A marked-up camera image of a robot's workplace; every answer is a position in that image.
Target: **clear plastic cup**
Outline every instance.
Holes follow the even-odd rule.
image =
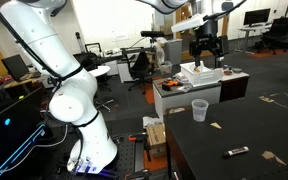
[[[192,101],[193,119],[198,122],[205,120],[208,102],[203,99],[195,99]]]

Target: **cardboard box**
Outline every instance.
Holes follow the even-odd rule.
[[[166,140],[164,124],[149,126],[146,128],[148,141],[151,146],[150,154],[154,157],[166,155]]]

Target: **monitor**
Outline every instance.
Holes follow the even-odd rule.
[[[43,130],[44,124],[39,124],[41,96],[39,88],[0,112],[0,170],[21,160],[20,155],[27,152]]]
[[[271,9],[261,9],[245,12],[244,25],[252,26],[256,23],[266,23],[270,16]]]
[[[21,78],[29,73],[27,66],[25,65],[22,57],[18,54],[8,58],[2,59],[4,66],[8,73],[15,81],[20,82]]]

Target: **screen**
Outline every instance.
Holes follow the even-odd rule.
[[[271,9],[261,9],[245,12],[244,25],[267,22]]]
[[[0,112],[0,167],[36,130],[41,122],[41,89]]]
[[[22,57],[19,54],[2,59],[2,62],[8,73],[13,77],[15,81],[21,81],[21,77],[29,72]]]

